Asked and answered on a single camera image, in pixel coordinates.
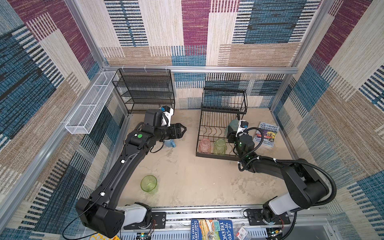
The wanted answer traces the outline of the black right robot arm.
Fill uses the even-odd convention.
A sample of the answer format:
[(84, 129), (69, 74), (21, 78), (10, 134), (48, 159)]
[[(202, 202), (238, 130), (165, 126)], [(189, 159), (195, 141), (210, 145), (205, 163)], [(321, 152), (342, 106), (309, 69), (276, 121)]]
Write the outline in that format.
[(326, 205), (336, 197), (336, 183), (330, 174), (305, 159), (278, 160), (258, 155), (257, 146), (247, 132), (228, 131), (227, 139), (235, 145), (239, 171), (274, 176), (282, 179), (287, 187), (286, 194), (264, 203), (261, 215), (267, 225), (274, 224), (287, 212)]

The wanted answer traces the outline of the blue white ceramic mug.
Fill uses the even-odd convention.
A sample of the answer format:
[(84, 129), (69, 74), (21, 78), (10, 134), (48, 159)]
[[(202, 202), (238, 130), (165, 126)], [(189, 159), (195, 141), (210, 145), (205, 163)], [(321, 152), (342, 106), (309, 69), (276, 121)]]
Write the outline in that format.
[(175, 148), (176, 147), (176, 143), (174, 140), (170, 139), (170, 140), (164, 140), (164, 145), (165, 147), (167, 148)]

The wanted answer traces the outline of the black wire dish rack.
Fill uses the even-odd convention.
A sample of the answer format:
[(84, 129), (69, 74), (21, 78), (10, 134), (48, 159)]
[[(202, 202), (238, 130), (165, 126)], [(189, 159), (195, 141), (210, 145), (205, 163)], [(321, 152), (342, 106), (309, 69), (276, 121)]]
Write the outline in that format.
[[(225, 137), (225, 129), (232, 120), (241, 120), (247, 113), (247, 109), (248, 100), (245, 90), (205, 87), (201, 103), (196, 156), (236, 161), (238, 156), (234, 153), (235, 145), (228, 143), (228, 139)], [(198, 152), (198, 146), (202, 139), (209, 139), (211, 141), (210, 154)], [(224, 139), (227, 143), (225, 155), (213, 154), (214, 142), (218, 139)]]

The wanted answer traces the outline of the teal translucent plastic cup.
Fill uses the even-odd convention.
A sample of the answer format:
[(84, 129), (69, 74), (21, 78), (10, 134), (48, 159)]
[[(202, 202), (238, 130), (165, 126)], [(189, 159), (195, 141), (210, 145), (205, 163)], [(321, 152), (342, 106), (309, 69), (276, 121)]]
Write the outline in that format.
[(234, 119), (232, 120), (229, 125), (225, 129), (225, 137), (228, 138), (228, 134), (230, 133), (236, 133), (239, 127), (239, 120)]

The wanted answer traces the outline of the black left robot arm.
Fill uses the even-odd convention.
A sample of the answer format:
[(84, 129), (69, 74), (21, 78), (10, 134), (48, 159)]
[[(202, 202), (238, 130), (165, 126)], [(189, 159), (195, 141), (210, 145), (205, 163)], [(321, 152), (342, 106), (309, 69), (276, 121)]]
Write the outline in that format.
[(145, 119), (127, 135), (123, 150), (102, 183), (85, 198), (80, 198), (76, 211), (82, 224), (97, 233), (113, 238), (129, 225), (142, 228), (153, 224), (150, 206), (136, 202), (118, 207), (121, 194), (139, 163), (157, 142), (180, 139), (187, 128), (180, 123), (173, 124), (174, 109), (163, 106), (150, 109)]

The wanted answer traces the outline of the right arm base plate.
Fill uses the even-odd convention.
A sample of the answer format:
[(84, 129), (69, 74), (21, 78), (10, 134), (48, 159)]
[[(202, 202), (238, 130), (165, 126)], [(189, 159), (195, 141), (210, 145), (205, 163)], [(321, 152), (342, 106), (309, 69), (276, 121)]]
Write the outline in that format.
[(243, 216), (248, 219), (250, 226), (290, 225), (291, 220), (287, 213), (276, 215), (270, 210), (245, 209)]

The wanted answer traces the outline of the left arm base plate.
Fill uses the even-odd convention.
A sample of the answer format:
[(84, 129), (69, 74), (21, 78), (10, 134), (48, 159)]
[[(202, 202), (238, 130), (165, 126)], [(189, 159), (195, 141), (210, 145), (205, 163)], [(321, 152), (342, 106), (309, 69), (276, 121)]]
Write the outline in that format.
[(148, 229), (165, 229), (167, 220), (166, 212), (152, 212)]

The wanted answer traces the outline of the pink translucent plastic cup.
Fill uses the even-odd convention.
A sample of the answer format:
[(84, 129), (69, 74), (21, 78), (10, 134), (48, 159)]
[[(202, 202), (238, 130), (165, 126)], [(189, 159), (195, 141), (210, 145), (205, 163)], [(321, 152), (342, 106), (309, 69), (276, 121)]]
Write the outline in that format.
[(211, 141), (209, 139), (200, 140), (198, 146), (198, 152), (202, 154), (210, 154), (211, 153)]

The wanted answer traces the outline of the green plastic cup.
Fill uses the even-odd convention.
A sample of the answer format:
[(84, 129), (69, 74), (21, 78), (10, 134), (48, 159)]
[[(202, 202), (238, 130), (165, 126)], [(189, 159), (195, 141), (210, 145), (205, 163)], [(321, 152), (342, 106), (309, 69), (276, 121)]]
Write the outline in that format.
[(144, 192), (153, 191), (158, 184), (157, 178), (153, 175), (147, 175), (141, 180), (141, 189)]
[(214, 142), (214, 155), (225, 155), (227, 151), (227, 143), (224, 139), (218, 139)]

